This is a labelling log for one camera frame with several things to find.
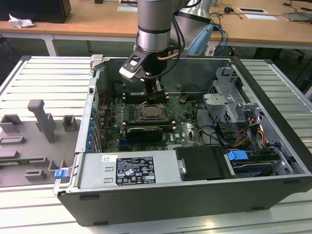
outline power supply label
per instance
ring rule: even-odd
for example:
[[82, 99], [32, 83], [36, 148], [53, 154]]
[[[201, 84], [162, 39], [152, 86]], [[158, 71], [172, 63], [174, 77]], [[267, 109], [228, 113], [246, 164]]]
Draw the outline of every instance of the power supply label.
[[153, 157], [117, 158], [117, 185], [151, 183], [156, 183]]

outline white table leg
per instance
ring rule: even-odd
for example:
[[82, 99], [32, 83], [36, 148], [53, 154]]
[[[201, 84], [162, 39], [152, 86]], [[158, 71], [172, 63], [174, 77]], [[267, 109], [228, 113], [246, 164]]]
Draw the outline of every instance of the white table leg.
[[312, 101], [312, 87], [306, 92], [306, 98]]
[[59, 52], [54, 45], [53, 36], [52, 35], [44, 35], [42, 38], [45, 42], [45, 45], [48, 49], [49, 56], [59, 56]]
[[91, 47], [90, 41], [86, 40], [86, 43], [87, 43], [88, 52], [92, 52], [92, 47]]

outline gray foam tray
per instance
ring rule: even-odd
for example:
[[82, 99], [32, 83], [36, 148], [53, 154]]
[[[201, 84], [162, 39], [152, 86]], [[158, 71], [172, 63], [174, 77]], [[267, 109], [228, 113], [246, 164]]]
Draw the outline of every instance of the gray foam tray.
[[[0, 137], [23, 136], [25, 142], [23, 144], [2, 145], [1, 152], [18, 151], [19, 159], [23, 158], [43, 158], [47, 157], [53, 160], [57, 167], [60, 166], [62, 159], [67, 165], [72, 165], [75, 147], [79, 132], [80, 120], [77, 120], [77, 130], [66, 132], [64, 130], [62, 120], [55, 120], [55, 143], [48, 143], [43, 132], [40, 132], [35, 121], [25, 121], [21, 125], [15, 125], [18, 133], [6, 134], [4, 131], [0, 133]], [[0, 169], [0, 187], [24, 186], [54, 183], [54, 178], [48, 171], [47, 166], [32, 165], [10, 165], [3, 166]], [[26, 170], [42, 169], [46, 174], [45, 180], [27, 180], [25, 178]]]

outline computer case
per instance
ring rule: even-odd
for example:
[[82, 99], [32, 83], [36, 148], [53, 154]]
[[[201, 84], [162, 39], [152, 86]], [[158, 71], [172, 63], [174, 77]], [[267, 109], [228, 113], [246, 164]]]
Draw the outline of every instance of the computer case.
[[64, 23], [71, 12], [69, 0], [0, 0], [0, 20], [9, 14], [25, 20]]

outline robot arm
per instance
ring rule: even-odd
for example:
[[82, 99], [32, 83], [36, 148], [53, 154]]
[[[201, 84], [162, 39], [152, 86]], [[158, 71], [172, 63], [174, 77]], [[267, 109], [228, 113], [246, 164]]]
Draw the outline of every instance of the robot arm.
[[[190, 7], [201, 2], [201, 0], [138, 0], [138, 47], [119, 72], [127, 79], [135, 77], [143, 81], [148, 101], [164, 93], [160, 81], [161, 76], [171, 69], [167, 68], [167, 61], [179, 57], [184, 49], [181, 48], [182, 34], [182, 38], [177, 35], [178, 47], [170, 46], [170, 32], [172, 23], [175, 30], [177, 32], [179, 30], [173, 13], [185, 7], [190, 1], [195, 2]], [[174, 49], [178, 49], [179, 52], [168, 56], [169, 51]]]

